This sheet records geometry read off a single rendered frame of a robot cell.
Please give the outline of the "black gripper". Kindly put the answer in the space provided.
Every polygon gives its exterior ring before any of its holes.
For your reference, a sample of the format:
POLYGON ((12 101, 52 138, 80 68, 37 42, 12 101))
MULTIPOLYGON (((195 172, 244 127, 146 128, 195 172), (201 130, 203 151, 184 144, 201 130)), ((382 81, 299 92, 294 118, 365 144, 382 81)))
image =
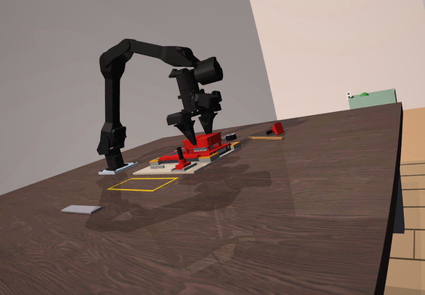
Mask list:
POLYGON ((177 127, 186 138, 192 143, 192 145, 196 145, 196 137, 194 133, 194 123, 195 120, 191 120, 191 117, 200 115, 199 121, 205 131, 206 134, 212 133, 213 129, 213 119, 218 113, 214 113, 222 110, 221 105, 219 107, 214 107, 212 109, 207 109, 203 106, 197 105, 197 107, 192 107, 191 105, 191 97, 194 95, 193 90, 197 90, 197 93, 201 92, 199 87, 187 89, 184 91, 180 91, 180 96, 177 96, 178 99, 182 100, 183 110, 178 113, 170 114, 167 116, 167 125, 174 125, 177 127), (198 111, 197 111, 198 110, 198 111), (192 113, 193 112, 193 113, 192 113))

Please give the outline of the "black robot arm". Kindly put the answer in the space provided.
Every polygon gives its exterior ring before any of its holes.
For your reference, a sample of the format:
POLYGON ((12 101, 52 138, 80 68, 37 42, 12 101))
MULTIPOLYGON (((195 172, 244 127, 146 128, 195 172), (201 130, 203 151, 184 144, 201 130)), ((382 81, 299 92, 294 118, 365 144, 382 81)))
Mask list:
MULTIPOLYGON (((204 86, 223 79, 223 70, 216 57, 200 61, 187 47, 160 46, 135 39, 123 39, 104 52, 100 56, 99 64, 105 79, 105 123, 101 129, 97 152, 99 155, 105 154, 108 171, 128 165, 124 163, 120 151, 120 148, 124 148, 126 138, 126 127, 120 123, 120 78, 133 53, 159 58, 174 67, 193 67, 192 70, 172 69, 168 77, 176 77, 179 91, 199 87, 198 83, 204 86)), ((219 107, 219 102, 222 101, 220 91, 205 93, 204 89, 200 90, 199 93, 193 90, 192 107, 197 105, 207 109, 219 107)))

